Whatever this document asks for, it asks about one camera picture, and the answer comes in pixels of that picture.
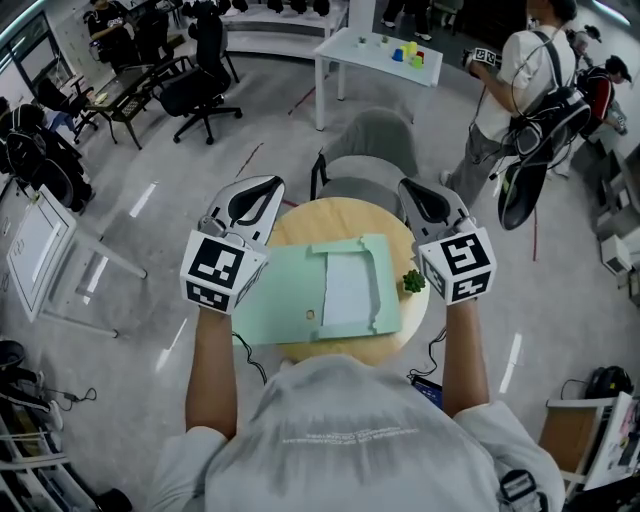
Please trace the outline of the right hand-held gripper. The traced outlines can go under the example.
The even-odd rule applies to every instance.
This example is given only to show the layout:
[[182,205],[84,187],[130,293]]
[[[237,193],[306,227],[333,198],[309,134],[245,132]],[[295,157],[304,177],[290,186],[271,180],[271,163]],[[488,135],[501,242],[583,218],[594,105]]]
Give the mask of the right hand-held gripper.
[[409,178],[400,181],[398,193],[412,226],[451,227],[421,235],[412,247],[419,270],[446,305],[488,293],[496,274],[495,254],[487,230],[468,217],[458,194],[435,182]]

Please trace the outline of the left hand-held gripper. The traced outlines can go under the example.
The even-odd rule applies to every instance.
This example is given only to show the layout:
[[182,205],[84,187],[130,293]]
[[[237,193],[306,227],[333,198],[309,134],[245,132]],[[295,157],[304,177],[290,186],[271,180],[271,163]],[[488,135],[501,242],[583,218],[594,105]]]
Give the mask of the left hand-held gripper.
[[232,314],[267,265],[267,242],[285,190],[282,178],[262,175],[219,191],[189,235],[180,269],[184,300]]

